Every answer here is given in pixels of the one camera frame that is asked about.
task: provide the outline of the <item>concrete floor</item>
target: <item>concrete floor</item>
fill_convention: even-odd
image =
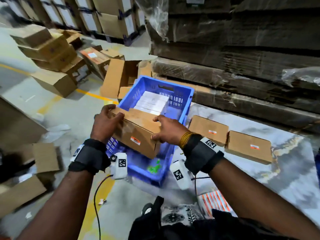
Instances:
[[[68,125],[67,130],[58,140],[64,169],[56,173],[54,186],[57,187],[66,173],[70,157],[75,149],[90,135],[94,115],[99,113],[105,103],[111,99],[99,96],[102,81],[95,75],[89,75],[84,83],[78,86],[68,98],[61,98],[43,89],[32,77],[37,67],[17,48],[14,40],[8,35],[9,29],[0,28],[0,95],[31,117],[44,116],[42,125],[46,128],[57,125]],[[145,32],[131,47],[110,44],[102,40],[86,38],[86,45],[102,45],[103,48],[114,48],[125,55],[126,60],[152,59],[148,54],[150,39]],[[108,175],[98,173],[94,177],[87,212],[79,239],[97,239],[98,225],[93,206],[93,195],[101,180]],[[0,233],[16,238],[22,229],[33,219],[52,192],[45,193],[14,213],[5,216],[0,222]],[[132,222],[141,214],[143,206],[153,202],[154,197],[142,192],[124,180],[108,179],[100,187],[97,203],[107,199],[107,203],[98,207],[101,222],[102,239],[127,239]]]

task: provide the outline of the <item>marble-patterned surface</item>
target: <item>marble-patterned surface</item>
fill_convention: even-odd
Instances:
[[[191,104],[186,126],[192,116],[199,115],[229,126],[230,130],[271,141],[274,163],[263,165],[239,156],[225,153],[225,157],[241,170],[300,209],[320,226],[320,189],[309,139],[268,125],[235,116],[200,104]],[[179,147],[172,161],[184,158]],[[197,177],[208,176],[198,173]],[[195,190],[182,191],[168,173],[162,188],[148,185],[138,179],[131,183],[154,196],[160,195],[168,204],[189,204],[195,201]],[[197,194],[216,189],[211,179],[196,181]]]

